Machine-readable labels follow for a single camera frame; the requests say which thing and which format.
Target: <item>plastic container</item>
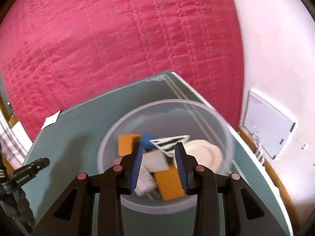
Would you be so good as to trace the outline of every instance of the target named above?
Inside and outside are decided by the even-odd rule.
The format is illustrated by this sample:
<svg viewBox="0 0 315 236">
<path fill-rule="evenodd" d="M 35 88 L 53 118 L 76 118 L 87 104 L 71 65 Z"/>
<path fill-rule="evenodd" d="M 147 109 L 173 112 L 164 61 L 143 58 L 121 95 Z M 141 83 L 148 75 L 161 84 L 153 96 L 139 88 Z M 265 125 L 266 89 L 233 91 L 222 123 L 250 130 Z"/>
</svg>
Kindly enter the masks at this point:
<svg viewBox="0 0 315 236">
<path fill-rule="evenodd" d="M 117 136 L 150 133 L 156 138 L 190 135 L 190 140 L 204 139 L 219 146 L 223 162 L 218 174 L 229 175 L 234 156 L 234 141 L 223 117 L 202 103 L 169 99 L 141 106 L 118 120 L 105 135 L 98 154 L 98 172 L 113 166 L 117 155 Z M 183 196 L 170 201 L 150 200 L 135 193 L 121 196 L 121 204 L 148 214 L 171 214 L 196 206 L 196 196 Z"/>
</svg>

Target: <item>orange cube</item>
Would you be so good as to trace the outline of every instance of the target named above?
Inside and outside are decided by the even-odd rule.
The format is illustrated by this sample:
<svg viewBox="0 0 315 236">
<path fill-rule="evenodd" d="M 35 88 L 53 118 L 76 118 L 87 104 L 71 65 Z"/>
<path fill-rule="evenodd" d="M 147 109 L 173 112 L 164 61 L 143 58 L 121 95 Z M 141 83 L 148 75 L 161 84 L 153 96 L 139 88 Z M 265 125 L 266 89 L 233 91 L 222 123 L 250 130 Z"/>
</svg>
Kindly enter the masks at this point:
<svg viewBox="0 0 315 236">
<path fill-rule="evenodd" d="M 125 156 L 131 154 L 134 142 L 139 141 L 141 135 L 126 134 L 118 136 L 118 155 Z"/>
<path fill-rule="evenodd" d="M 163 200 L 171 200 L 185 195 L 178 170 L 170 164 L 170 170 L 154 173 L 154 179 Z"/>
</svg>

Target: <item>pink bedsheet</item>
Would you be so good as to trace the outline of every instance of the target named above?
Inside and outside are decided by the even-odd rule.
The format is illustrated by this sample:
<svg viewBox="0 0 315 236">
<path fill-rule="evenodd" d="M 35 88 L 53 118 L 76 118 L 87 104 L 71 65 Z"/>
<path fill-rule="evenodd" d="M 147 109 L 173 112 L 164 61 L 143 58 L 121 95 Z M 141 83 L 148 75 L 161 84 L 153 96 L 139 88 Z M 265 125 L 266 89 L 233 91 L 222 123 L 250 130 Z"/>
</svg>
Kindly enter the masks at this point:
<svg viewBox="0 0 315 236">
<path fill-rule="evenodd" d="M 233 0 L 17 0 L 0 70 L 34 140 L 46 117 L 170 69 L 237 127 L 243 51 Z"/>
</svg>

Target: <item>green table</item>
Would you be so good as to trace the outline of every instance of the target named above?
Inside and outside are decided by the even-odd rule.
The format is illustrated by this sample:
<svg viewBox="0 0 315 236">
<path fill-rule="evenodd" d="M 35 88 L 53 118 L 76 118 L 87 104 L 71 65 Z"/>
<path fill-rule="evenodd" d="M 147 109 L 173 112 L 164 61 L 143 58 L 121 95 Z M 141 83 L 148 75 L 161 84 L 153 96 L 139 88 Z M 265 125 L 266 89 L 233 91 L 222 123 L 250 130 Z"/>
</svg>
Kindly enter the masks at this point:
<svg viewBox="0 0 315 236">
<path fill-rule="evenodd" d="M 144 104 L 175 98 L 204 102 L 180 77 L 166 71 L 112 89 L 61 112 L 54 124 L 41 130 L 25 160 L 29 163 L 42 157 L 50 159 L 50 166 L 23 187 L 36 221 L 42 218 L 78 173 L 98 174 L 96 161 L 100 144 L 118 119 Z M 293 235 L 288 214 L 270 178 L 259 167 L 243 140 L 234 130 L 231 131 L 235 136 L 235 159 L 231 172 L 246 179 L 286 234 Z M 122 207 L 122 216 L 126 236 L 188 236 L 193 234 L 195 208 L 171 215 L 148 215 Z M 221 228 L 221 235 L 224 235 L 224 223 L 221 223 Z M 95 219 L 93 232 L 96 235 Z"/>
</svg>

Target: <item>blue block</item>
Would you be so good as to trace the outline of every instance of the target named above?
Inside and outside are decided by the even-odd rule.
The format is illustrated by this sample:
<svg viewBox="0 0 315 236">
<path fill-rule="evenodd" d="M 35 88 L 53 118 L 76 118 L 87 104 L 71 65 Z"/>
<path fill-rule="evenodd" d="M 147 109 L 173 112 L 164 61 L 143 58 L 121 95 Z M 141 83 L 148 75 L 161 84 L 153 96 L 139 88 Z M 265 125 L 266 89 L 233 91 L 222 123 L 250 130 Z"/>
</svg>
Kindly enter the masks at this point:
<svg viewBox="0 0 315 236">
<path fill-rule="evenodd" d="M 140 138 L 140 143 L 142 144 L 142 147 L 144 149 L 153 149 L 154 145 L 149 141 L 152 139 L 156 139 L 156 137 L 153 137 L 152 135 L 150 135 L 149 133 L 144 134 L 141 138 Z"/>
</svg>

